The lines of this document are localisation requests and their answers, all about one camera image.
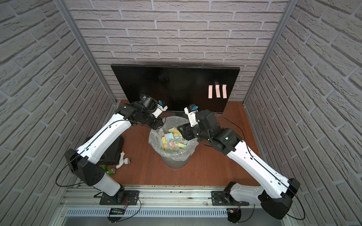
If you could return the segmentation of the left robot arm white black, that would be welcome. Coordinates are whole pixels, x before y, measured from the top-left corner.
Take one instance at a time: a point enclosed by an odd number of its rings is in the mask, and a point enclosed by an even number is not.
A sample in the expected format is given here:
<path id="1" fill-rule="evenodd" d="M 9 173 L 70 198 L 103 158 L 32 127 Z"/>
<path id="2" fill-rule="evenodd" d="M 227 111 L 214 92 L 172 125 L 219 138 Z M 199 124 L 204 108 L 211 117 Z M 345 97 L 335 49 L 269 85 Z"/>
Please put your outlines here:
<path id="1" fill-rule="evenodd" d="M 97 163 L 105 151 L 130 127 L 139 124 L 153 130 L 162 127 L 164 122 L 159 116 L 166 110 L 165 102 L 147 95 L 141 95 L 139 101 L 121 105 L 110 120 L 86 143 L 76 150 L 66 151 L 65 158 L 71 172 L 88 186 L 93 186 L 111 197 L 117 195 L 121 185 Z"/>

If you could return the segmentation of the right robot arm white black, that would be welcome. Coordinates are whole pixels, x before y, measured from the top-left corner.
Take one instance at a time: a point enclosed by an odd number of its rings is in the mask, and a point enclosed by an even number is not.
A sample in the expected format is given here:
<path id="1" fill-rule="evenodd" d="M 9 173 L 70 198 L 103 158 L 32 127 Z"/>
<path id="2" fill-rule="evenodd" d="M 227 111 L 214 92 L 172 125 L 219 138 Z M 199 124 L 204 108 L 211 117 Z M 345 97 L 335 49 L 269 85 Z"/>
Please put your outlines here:
<path id="1" fill-rule="evenodd" d="M 254 153 L 247 142 L 234 130 L 221 128 L 215 113 L 198 111 L 196 105 L 184 109 L 189 122 L 178 127 L 186 140 L 208 141 L 210 146 L 245 169 L 259 186 L 243 186 L 231 182 L 225 191 L 237 202 L 259 204 L 275 219 L 283 219 L 289 212 L 293 198 L 300 188 L 295 178 L 287 178 L 274 170 Z"/>

